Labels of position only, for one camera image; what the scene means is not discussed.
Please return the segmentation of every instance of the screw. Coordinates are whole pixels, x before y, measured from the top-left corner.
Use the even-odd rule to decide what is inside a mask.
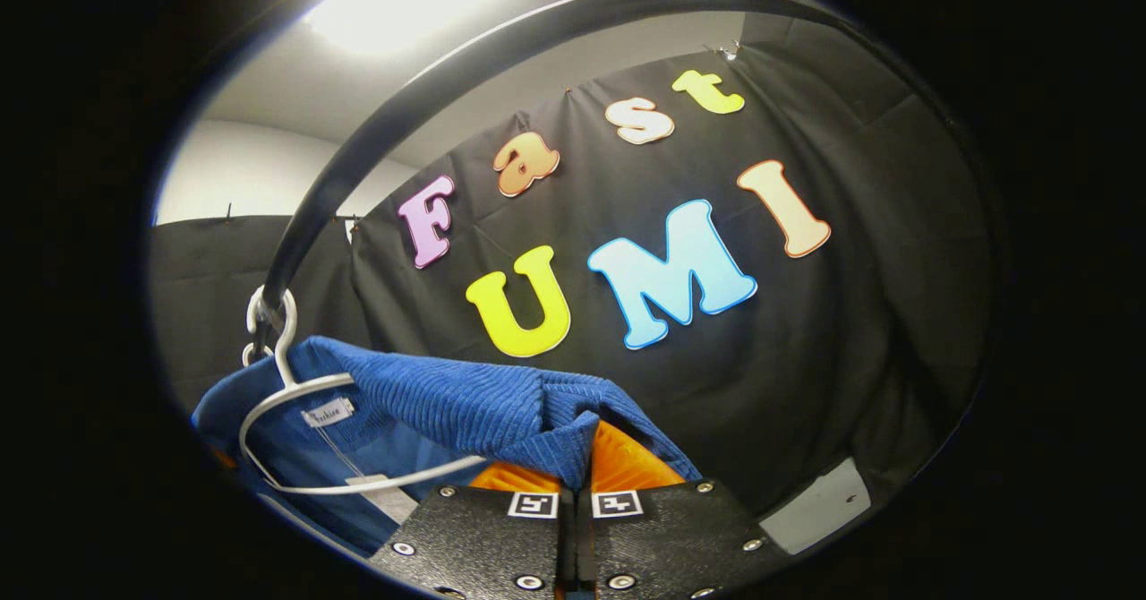
[[[628,589],[636,583],[637,579],[634,576],[620,575],[609,578],[610,589]]]
[[[517,585],[529,591],[541,589],[544,584],[537,576],[520,576],[517,578]]]

